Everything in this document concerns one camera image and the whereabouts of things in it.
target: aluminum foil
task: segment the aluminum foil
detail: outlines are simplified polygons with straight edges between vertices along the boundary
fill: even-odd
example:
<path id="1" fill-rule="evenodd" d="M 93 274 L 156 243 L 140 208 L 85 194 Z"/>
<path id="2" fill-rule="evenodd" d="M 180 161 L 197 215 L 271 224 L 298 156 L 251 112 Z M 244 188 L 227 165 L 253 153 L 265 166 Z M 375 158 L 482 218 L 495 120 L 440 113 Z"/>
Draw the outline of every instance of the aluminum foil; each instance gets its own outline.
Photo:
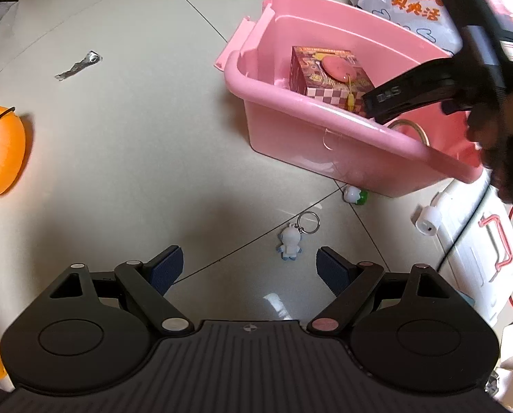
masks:
<path id="1" fill-rule="evenodd" d="M 98 53 L 95 51 L 89 51 L 85 58 L 81 60 L 81 62 L 77 62 L 71 67 L 69 71 L 58 74 L 55 76 L 55 78 L 58 81 L 63 81 L 63 79 L 67 79 L 68 77 L 73 76 L 73 74 L 77 74 L 80 70 L 84 70 L 84 68 L 87 66 L 96 64 L 101 60 L 103 60 L 103 57 L 101 57 Z"/>

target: white green toy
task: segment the white green toy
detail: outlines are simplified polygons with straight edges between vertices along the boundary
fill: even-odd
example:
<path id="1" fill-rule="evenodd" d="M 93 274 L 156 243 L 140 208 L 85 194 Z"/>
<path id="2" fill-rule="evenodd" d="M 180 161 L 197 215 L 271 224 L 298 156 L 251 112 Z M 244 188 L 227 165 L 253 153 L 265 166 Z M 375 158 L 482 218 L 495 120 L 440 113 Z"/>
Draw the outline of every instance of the white green toy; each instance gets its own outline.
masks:
<path id="1" fill-rule="evenodd" d="M 355 186 L 347 186 L 344 189 L 343 199 L 348 203 L 363 205 L 367 201 L 367 191 L 365 189 L 356 188 Z"/>

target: key ring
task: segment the key ring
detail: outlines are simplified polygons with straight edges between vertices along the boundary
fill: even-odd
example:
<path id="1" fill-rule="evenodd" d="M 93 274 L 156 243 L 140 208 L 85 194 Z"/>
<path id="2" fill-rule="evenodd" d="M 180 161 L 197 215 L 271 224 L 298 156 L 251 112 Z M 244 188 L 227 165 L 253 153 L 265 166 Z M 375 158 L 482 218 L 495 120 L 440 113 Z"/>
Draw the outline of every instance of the key ring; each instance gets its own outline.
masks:
<path id="1" fill-rule="evenodd" d="M 312 231 L 306 231 L 304 228 L 302 228 L 300 226 L 300 221 L 302 220 L 302 216 L 304 216 L 305 214 L 312 214 L 312 216 L 314 216 L 316 218 L 316 220 L 318 221 L 318 226 L 315 228 L 315 230 L 312 230 Z M 320 229 L 320 225 L 321 225 L 321 222 L 320 222 L 320 218 L 319 216 L 313 212 L 313 211 L 303 211 L 301 212 L 298 217 L 297 217 L 297 223 L 295 224 L 296 228 L 298 231 L 300 231 L 301 233 L 304 233 L 304 234 L 314 234 L 315 232 L 317 232 L 319 229 Z"/>

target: white plastic bag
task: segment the white plastic bag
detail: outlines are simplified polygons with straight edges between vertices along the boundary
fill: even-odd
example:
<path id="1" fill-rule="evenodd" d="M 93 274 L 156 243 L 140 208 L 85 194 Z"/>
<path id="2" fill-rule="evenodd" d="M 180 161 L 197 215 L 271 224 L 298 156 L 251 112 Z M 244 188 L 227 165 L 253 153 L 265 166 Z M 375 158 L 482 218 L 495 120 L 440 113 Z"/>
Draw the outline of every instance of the white plastic bag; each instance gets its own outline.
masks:
<path id="1" fill-rule="evenodd" d="M 357 5 L 454 54 L 461 38 L 441 0 L 358 0 Z"/>

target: yellow tassel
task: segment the yellow tassel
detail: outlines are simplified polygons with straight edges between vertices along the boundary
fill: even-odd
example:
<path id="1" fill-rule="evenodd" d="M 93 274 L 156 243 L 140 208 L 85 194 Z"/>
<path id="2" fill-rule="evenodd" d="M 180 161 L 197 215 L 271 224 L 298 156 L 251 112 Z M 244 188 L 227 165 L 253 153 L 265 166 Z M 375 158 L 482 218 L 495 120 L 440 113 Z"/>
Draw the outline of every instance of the yellow tassel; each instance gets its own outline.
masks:
<path id="1" fill-rule="evenodd" d="M 352 93 L 352 80 L 348 76 L 348 98 L 346 98 L 346 105 L 344 106 L 349 112 L 353 112 L 356 105 L 356 98 Z"/>

